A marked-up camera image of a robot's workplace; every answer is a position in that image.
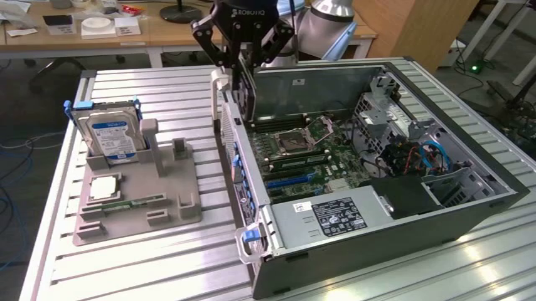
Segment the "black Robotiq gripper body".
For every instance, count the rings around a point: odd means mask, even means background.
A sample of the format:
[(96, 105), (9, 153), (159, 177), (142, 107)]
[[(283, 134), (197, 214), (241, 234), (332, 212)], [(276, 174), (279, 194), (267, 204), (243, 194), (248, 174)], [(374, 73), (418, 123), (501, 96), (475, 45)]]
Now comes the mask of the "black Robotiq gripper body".
[(263, 37), (279, 19), (276, 1), (213, 1), (211, 17), (227, 41), (251, 42), (253, 30)]

